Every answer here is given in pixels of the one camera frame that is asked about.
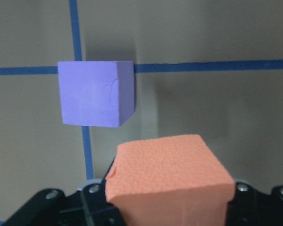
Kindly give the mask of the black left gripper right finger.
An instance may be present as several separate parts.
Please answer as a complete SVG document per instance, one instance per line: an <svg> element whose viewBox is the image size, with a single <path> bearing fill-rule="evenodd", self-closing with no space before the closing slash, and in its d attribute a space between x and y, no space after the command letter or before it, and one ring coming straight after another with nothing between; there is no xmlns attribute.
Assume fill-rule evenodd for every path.
<svg viewBox="0 0 283 226"><path fill-rule="evenodd" d="M283 226L283 185L265 194L243 181L227 205L226 226Z"/></svg>

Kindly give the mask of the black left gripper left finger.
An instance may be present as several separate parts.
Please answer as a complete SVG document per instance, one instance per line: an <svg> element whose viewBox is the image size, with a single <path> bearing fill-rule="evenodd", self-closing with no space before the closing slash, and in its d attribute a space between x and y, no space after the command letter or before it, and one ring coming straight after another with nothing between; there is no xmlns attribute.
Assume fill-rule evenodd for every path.
<svg viewBox="0 0 283 226"><path fill-rule="evenodd" d="M72 195L57 188L37 192L5 226L123 226L119 210L106 201L105 180L84 182Z"/></svg>

